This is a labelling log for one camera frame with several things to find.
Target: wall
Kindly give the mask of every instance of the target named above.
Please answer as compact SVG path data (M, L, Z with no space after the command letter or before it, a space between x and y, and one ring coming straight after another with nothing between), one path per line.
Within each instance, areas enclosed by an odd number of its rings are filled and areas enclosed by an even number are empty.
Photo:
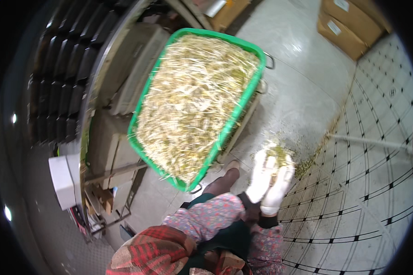
M334 134L412 145L413 70L396 35L358 62ZM287 274L380 274L412 213L410 155L332 138L281 206Z

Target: floor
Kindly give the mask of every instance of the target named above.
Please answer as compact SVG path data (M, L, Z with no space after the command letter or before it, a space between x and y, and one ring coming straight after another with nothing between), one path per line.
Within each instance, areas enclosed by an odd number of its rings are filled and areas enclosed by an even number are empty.
M279 135L295 151L296 162L305 160L344 105L355 63L317 33L318 11L318 1L264 0L237 33L270 53L275 69L265 69L268 92L225 161L241 162L240 178L232 188L235 194L246 189L251 157L268 136ZM223 173L208 173L201 184L206 186ZM180 192L148 169L128 224L135 231L160 224L168 213L200 194Z
M318 9L319 1L264 0L237 33L276 66L265 69L268 93L225 162L241 162L234 194L245 190L251 156L272 134L295 151L296 162L314 153L331 126L338 135L411 146L413 69L397 36L383 38L356 66L317 33ZM208 173L202 186L223 173ZM148 169L127 223L135 231L158 225L196 195ZM412 215L409 154L331 138L282 202L286 273L380 274Z

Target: cardboard box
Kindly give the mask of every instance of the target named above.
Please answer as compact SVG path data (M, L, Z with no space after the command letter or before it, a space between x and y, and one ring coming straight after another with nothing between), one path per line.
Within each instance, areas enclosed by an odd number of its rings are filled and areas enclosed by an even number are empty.
M385 19L384 15L379 10L378 6L372 0L350 0L363 12L369 15L376 21L381 27L387 30L388 33L393 31L390 23Z
M368 49L367 45L352 30L324 12L320 12L318 16L317 29L322 36L355 61Z
M226 30L232 21L243 12L243 10L250 4L249 0L228 0L226 4L214 15L214 17L207 17L213 30L216 32L223 32Z
M323 0L321 8L353 31L368 46L384 32L369 15L347 0Z

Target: person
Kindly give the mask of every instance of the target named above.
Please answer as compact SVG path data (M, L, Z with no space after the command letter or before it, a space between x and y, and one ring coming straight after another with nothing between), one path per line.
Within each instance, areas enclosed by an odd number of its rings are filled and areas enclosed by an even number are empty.
M135 235L113 255L106 274L281 274L281 225L277 212L295 169L290 156L272 186L275 158L254 158L251 183L230 193L239 178L232 161L202 195L168 215L162 225Z

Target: beige shoe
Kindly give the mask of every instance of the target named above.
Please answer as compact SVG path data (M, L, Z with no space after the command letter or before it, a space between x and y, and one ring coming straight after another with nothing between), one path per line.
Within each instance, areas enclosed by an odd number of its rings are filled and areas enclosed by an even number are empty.
M230 163L228 163L228 165L225 168L225 173L228 172L228 170L232 169L232 168L237 168L237 170L240 169L240 162L238 160L232 160Z

